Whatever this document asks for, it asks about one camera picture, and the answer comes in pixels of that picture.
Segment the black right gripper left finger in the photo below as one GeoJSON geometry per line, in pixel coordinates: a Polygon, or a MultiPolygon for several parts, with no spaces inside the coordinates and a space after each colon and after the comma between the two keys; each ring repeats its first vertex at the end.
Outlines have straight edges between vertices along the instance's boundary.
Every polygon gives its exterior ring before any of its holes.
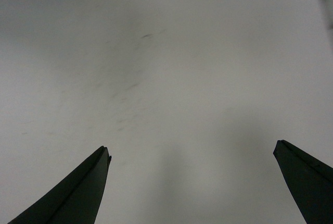
{"type": "Polygon", "coordinates": [[[111,159],[101,146],[10,223],[94,223],[111,159]]]}

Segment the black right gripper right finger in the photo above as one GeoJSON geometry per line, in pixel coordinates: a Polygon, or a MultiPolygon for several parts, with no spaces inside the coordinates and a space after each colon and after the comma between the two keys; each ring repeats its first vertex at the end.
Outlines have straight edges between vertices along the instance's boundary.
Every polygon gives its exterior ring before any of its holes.
{"type": "Polygon", "coordinates": [[[273,154],[305,222],[332,223],[332,168],[285,140],[273,154]]]}

